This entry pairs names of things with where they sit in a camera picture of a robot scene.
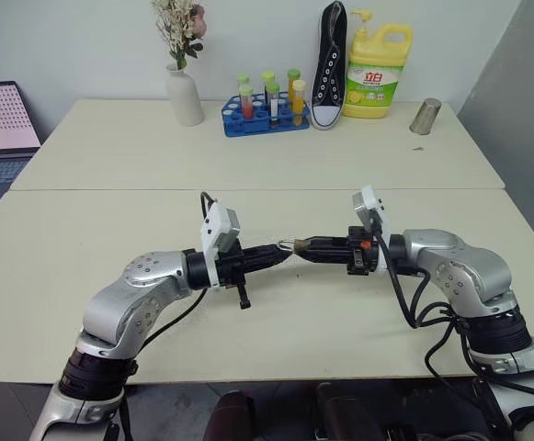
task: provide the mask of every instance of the tabletop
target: tabletop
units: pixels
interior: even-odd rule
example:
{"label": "tabletop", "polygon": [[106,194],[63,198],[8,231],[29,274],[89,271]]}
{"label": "tabletop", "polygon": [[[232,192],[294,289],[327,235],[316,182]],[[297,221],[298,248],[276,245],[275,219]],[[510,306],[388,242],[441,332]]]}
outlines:
{"label": "tabletop", "polygon": [[432,132],[409,131],[417,103],[331,130],[226,138],[222,103],[176,122],[168,101],[80,100],[13,185],[28,189],[503,188],[445,103]]}
{"label": "tabletop", "polygon": [[[235,209],[243,246],[358,225],[349,190],[219,191]],[[504,190],[379,190],[394,232],[439,228],[508,262],[534,335],[534,233]],[[85,306],[148,251],[199,249],[196,191],[17,191],[0,203],[0,380],[52,382]],[[252,308],[235,289],[210,291],[183,322],[139,356],[131,382],[427,376],[423,356],[443,333],[412,330],[388,277],[292,256],[247,276]],[[419,279],[402,277],[411,297]],[[173,303],[157,325],[197,297]],[[443,300],[434,286],[421,304]],[[436,355],[445,375],[468,374],[456,338]]]}

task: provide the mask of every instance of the flower vase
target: flower vase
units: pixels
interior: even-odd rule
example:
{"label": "flower vase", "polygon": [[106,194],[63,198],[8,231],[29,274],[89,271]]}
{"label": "flower vase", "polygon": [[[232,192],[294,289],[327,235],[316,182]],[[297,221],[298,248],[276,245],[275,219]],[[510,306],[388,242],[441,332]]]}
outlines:
{"label": "flower vase", "polygon": [[166,66],[166,91],[171,99],[176,119],[183,126],[195,126],[203,120],[201,101],[195,81],[175,64]]}

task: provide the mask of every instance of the black sneaker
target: black sneaker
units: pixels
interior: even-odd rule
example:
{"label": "black sneaker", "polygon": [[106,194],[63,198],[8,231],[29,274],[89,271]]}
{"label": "black sneaker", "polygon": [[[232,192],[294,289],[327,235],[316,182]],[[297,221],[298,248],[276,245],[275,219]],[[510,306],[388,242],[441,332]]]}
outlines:
{"label": "black sneaker", "polygon": [[342,2],[320,17],[320,55],[312,86],[312,123],[330,129],[340,116],[346,90],[347,12]]}

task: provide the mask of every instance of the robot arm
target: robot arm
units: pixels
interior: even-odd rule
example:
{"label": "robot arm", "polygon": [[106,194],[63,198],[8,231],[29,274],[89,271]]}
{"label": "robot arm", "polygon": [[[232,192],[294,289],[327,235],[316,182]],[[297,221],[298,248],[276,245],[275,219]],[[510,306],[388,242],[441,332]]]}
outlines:
{"label": "robot arm", "polygon": [[239,231],[235,212],[213,202],[201,227],[203,252],[141,255],[89,301],[75,349],[30,441],[117,439],[110,420],[138,368],[135,357],[163,309],[193,289],[238,287],[241,308],[250,307],[244,274],[276,265],[290,253],[274,244],[242,249]]}
{"label": "robot arm", "polygon": [[[345,264],[351,275],[387,269],[396,280],[396,274],[424,273],[449,300],[451,320],[441,321],[453,323],[460,334],[465,361],[477,374],[473,386],[486,420],[496,432],[534,441],[534,338],[510,289],[506,262],[449,232],[390,235],[381,200],[370,187],[356,194],[353,204],[363,227],[349,227],[347,237],[295,241],[294,252],[312,262]],[[401,291],[395,280],[396,292]],[[412,327],[420,325],[411,309],[402,305],[402,310]]]}

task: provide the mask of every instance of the blue test tube rack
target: blue test tube rack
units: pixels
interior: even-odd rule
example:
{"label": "blue test tube rack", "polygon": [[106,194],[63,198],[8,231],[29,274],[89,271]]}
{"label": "blue test tube rack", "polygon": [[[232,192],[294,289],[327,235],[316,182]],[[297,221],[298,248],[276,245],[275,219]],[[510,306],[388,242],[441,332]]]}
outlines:
{"label": "blue test tube rack", "polygon": [[[293,113],[287,92],[278,94],[277,126],[271,127],[267,104],[264,94],[252,95],[253,117],[245,118],[242,114],[240,97],[232,96],[222,107],[223,131],[227,137],[262,135],[264,133],[276,133],[278,131],[304,130],[310,127],[307,117],[310,110],[303,103],[301,114]],[[301,124],[296,126],[293,118],[301,116]]]}

